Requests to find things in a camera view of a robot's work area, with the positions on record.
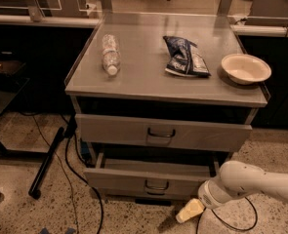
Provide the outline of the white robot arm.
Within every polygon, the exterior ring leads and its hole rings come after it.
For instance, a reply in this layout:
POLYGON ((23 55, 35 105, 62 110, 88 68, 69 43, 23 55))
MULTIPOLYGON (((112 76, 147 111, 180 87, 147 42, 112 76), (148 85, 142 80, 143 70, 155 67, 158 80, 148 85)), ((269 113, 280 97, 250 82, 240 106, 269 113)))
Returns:
POLYGON ((176 221, 184 223, 201 215, 205 209, 214 210, 232 200, 258 193, 288 203, 288 174, 271 173, 251 164, 227 161, 216 176, 200 185, 198 197, 185 204, 176 214, 176 221))

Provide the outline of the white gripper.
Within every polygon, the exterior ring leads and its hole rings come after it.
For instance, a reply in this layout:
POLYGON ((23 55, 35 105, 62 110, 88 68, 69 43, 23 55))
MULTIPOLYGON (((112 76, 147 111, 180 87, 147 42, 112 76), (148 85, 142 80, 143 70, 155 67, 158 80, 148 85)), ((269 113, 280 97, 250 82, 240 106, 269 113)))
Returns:
POLYGON ((200 185, 198 198, 191 199, 176 214, 176 221, 178 223, 184 223, 197 215, 201 215, 205 207, 213 210, 222 206, 228 201, 228 194, 221 181, 217 177, 213 177, 200 185))

